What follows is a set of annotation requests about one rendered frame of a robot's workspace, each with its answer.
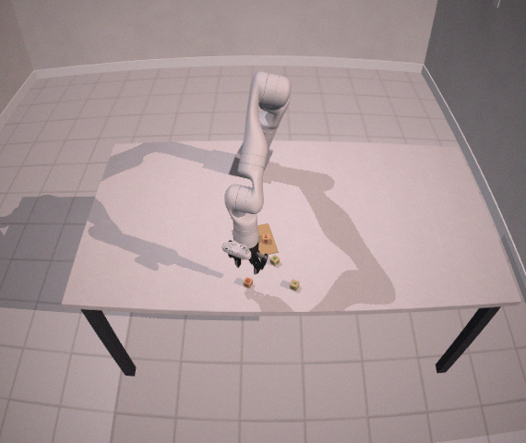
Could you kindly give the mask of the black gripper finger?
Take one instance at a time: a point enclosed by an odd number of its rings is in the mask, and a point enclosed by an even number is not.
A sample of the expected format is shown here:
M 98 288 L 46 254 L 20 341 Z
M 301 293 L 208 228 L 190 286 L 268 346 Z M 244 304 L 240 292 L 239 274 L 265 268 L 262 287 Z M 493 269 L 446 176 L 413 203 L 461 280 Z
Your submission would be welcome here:
M 265 267 L 265 263 L 267 263 L 268 254 L 262 255 L 258 253 L 258 257 L 255 259 L 250 258 L 249 262 L 254 266 L 254 274 L 257 275 L 260 271 L 260 269 L 263 269 Z M 260 259 L 260 260 L 259 260 Z M 261 261 L 261 262 L 260 262 Z
M 239 268 L 240 265 L 241 265 L 241 259 L 240 259 L 239 257 L 235 257 L 235 256 L 232 256 L 232 255 L 229 255 L 229 254 L 228 254 L 228 256 L 229 256 L 229 257 L 232 257 L 232 258 L 235 260 L 235 262 L 234 262 L 234 263 L 235 263 L 235 266 L 236 266 L 237 268 Z

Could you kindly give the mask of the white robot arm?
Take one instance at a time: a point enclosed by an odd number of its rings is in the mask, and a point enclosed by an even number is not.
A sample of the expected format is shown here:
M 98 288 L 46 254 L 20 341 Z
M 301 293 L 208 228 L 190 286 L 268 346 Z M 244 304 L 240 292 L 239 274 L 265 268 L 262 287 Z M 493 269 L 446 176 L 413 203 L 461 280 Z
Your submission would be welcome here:
M 224 196 L 225 206 L 233 220 L 233 241 L 224 243 L 222 250 L 241 259 L 250 259 L 249 248 L 258 243 L 257 213 L 264 204 L 265 163 L 269 146 L 289 106 L 290 94 L 291 82 L 287 77 L 260 71 L 254 75 L 238 165 L 238 173 L 250 179 L 253 187 L 231 185 Z M 258 113 L 258 106 L 266 112 Z

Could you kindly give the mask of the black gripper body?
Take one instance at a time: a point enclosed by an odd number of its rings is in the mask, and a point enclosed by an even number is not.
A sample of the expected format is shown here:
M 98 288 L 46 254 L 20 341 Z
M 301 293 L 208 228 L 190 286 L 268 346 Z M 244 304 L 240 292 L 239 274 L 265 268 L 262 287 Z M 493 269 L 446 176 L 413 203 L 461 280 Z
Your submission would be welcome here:
M 252 256 L 251 258 L 252 259 L 255 259 L 256 257 L 258 257 L 257 252 L 260 253 L 259 250 L 258 250 L 258 243 L 254 247 L 249 248 L 249 250 L 251 251 L 251 256 Z

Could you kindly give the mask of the brown square mat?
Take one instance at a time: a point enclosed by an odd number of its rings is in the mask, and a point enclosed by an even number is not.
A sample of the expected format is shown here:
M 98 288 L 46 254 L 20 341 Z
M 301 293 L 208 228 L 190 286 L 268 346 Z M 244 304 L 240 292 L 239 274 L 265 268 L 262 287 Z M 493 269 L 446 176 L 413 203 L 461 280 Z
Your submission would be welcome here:
M 257 226 L 258 228 L 258 250 L 260 254 L 274 254 L 279 253 L 278 248 L 276 247 L 271 229 L 269 227 L 269 224 L 261 224 Z M 262 243 L 262 234 L 263 233 L 269 233 L 269 244 L 263 244 Z

